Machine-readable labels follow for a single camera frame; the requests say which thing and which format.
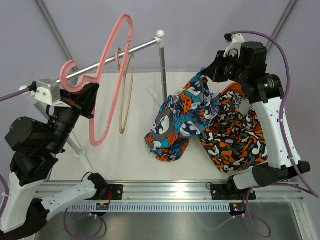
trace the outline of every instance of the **white tabletop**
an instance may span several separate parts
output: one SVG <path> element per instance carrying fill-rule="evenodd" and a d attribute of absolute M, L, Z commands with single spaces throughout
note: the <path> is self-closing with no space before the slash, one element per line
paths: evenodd
<path fill-rule="evenodd" d="M 195 75 L 195 72 L 167 73 L 167 92 L 181 90 Z M 130 75 L 126 86 L 129 87 Z M 111 108 L 118 74 L 102 75 L 96 106 L 96 140 L 99 140 L 106 127 Z M 223 91 L 231 82 L 209 83 L 211 92 Z M 150 149 L 144 137 L 150 131 L 158 114 L 160 105 L 149 93 L 152 87 L 162 96 L 160 73 L 136 73 L 131 98 L 131 106 L 126 130 L 119 133 L 120 101 L 105 142 L 91 146 L 89 141 L 89 120 L 81 117 L 74 133 L 80 144 L 87 151 L 90 164 L 95 172 L 109 181 L 191 181 L 224 180 L 229 174 L 220 172 L 211 161 L 199 139 L 191 139 L 184 155 L 175 162 L 162 162 L 150 156 Z M 50 180 L 80 180 L 85 169 L 74 157 L 72 149 L 66 144 L 66 152 L 57 155 L 59 162 L 54 166 Z"/>

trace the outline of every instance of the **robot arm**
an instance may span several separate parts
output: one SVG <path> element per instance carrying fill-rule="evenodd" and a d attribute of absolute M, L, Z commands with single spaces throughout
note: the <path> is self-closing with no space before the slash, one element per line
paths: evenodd
<path fill-rule="evenodd" d="M 284 90 L 278 76 L 266 73 L 266 47 L 261 42 L 245 42 L 241 34 L 226 34 L 225 39 L 230 42 L 226 51 L 218 51 L 214 62 L 202 74 L 214 82 L 231 80 L 241 84 L 259 117 L 268 152 L 268 162 L 229 177 L 226 187 L 230 195 L 242 196 L 251 187 L 266 187 L 293 178 L 297 173 L 280 128 L 279 110 Z M 301 161 L 294 146 L 285 114 L 283 123 L 295 164 L 301 173 L 309 172 L 309 163 Z"/>
<path fill-rule="evenodd" d="M 48 123 L 20 117 L 10 127 L 5 140 L 15 154 L 10 164 L 10 194 L 0 219 L 0 240 L 17 240 L 40 231 L 47 221 L 69 206 L 85 199 L 101 199 L 108 184 L 98 173 L 58 195 L 34 198 L 38 187 L 58 161 L 53 155 L 64 152 L 67 139 L 80 116 L 91 114 L 99 89 L 87 84 L 82 91 L 69 93 L 55 81 L 36 83 L 36 98 L 54 107 Z"/>

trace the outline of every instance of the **gray backdrop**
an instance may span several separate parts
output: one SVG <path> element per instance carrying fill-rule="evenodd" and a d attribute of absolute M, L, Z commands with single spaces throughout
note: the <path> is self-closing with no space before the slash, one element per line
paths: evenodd
<path fill-rule="evenodd" d="M 226 47 L 223 34 L 253 30 L 271 34 L 288 0 L 46 0 L 64 40 L 81 69 L 98 62 L 108 36 L 123 13 L 131 15 L 135 32 L 132 45 L 166 33 L 166 66 L 171 72 L 197 71 L 209 65 Z M 295 145 L 303 160 L 311 163 L 305 174 L 320 193 L 318 172 L 320 126 L 318 91 L 320 1 L 301 0 L 279 36 L 290 65 L 292 87 L 286 113 Z M 32 0 L 0 3 L 0 96 L 42 78 L 56 79 L 66 59 Z M 113 47 L 125 47 L 125 25 Z M 246 40 L 258 38 L 245 36 Z M 158 48 L 136 55 L 138 72 L 159 71 Z M 284 64 L 277 49 L 268 58 L 268 72 L 285 81 Z M 4 142 L 11 123 L 20 116 L 42 119 L 23 97 L 0 104 L 0 174 L 8 177 L 12 151 Z M 307 197 L 313 224 L 320 235 L 319 200 Z"/>

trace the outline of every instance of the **blue orange patterned cloth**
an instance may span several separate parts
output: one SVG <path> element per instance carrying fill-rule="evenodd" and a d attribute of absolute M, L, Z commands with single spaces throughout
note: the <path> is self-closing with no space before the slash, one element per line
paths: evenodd
<path fill-rule="evenodd" d="M 197 73 L 182 92 L 162 104 L 145 142 L 151 156 L 173 162 L 182 157 L 192 137 L 209 128 L 219 112 L 219 94 L 210 93 L 208 79 Z"/>

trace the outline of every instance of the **orange black camouflage cloth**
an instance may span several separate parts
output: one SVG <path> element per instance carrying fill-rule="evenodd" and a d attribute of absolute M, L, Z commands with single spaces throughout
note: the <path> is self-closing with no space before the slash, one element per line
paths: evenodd
<path fill-rule="evenodd" d="M 239 112 L 244 94 L 232 91 L 220 95 L 219 112 L 210 127 L 199 135 L 202 146 L 224 173 L 242 171 L 268 158 L 266 141 L 253 108 L 247 117 Z"/>

